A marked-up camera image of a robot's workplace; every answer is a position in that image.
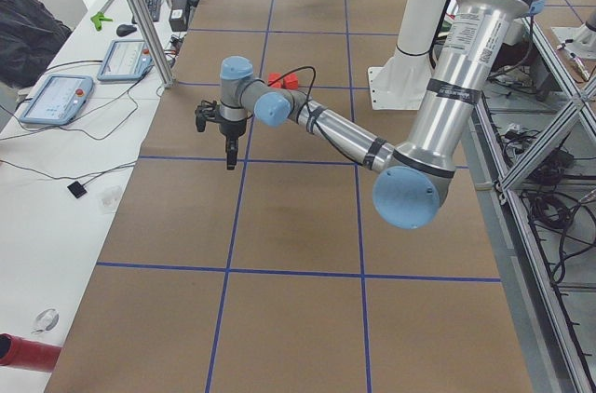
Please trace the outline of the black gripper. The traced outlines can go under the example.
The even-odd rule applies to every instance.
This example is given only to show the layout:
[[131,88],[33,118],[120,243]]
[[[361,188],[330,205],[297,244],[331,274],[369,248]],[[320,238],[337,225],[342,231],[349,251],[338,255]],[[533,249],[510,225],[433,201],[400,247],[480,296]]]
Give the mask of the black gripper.
[[226,138],[226,169],[234,170],[237,166],[238,139],[246,133],[246,120],[230,121],[224,119],[219,126],[219,130]]

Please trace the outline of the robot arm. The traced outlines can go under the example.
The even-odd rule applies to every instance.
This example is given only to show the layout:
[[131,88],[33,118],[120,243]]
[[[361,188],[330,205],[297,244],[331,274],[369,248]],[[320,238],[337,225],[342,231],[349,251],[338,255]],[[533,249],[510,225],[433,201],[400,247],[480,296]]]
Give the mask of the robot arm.
[[269,87],[239,56],[223,60],[214,120],[225,136],[226,165],[237,163],[237,140],[253,115],[269,127],[291,120],[340,154],[377,172],[373,205],[389,224],[430,223],[455,174],[453,154],[481,96],[509,26],[538,13],[544,0],[456,0],[458,11],[406,141],[391,146],[299,90]]

